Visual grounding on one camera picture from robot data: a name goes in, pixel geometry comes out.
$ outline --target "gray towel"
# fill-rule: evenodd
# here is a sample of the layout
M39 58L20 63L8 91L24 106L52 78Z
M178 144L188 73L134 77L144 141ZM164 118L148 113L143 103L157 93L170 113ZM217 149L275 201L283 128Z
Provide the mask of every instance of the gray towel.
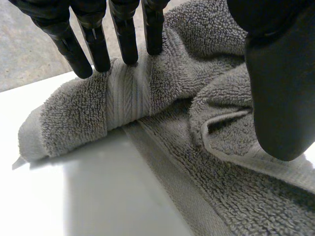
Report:
M190 132L190 104L190 100L177 101L162 113L125 127L125 131L195 234L315 235L314 194L221 161L196 146ZM176 171L166 173L171 166L184 177ZM184 179L187 177L194 185ZM195 205L206 212L192 207Z
M244 62L246 33L225 0L188 2L165 18L159 56L149 56L142 45L135 66L113 59L109 72L65 83L32 112L19 131L21 157L33 161L65 154L176 99L195 96Z
M34 110L19 131L21 157L63 155L145 117L138 129L191 181L200 205L173 199L198 235L314 235L314 171L303 156L284 163L257 144L246 33L226 0L188 2L165 18L161 55L142 45L135 66L113 59L109 72L62 85ZM208 210L194 212L201 204Z

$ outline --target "white surface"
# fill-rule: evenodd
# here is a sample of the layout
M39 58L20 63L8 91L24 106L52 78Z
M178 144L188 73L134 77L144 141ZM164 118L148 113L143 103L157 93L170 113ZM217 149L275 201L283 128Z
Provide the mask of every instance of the white surface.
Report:
M20 125L74 77L70 72L0 93L0 235L190 235L122 130L50 163L11 171Z

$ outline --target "gray floor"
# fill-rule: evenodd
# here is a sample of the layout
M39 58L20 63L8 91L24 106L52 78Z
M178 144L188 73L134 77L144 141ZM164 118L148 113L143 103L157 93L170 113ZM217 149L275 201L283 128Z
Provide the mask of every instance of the gray floor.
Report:
M165 12L186 1L188 0L171 0ZM50 37L7 0L0 1L0 22L0 92L71 71ZM70 23L91 63L73 12ZM141 6L136 11L134 23L139 44L144 40ZM120 57L109 10L103 20L103 27L110 57Z

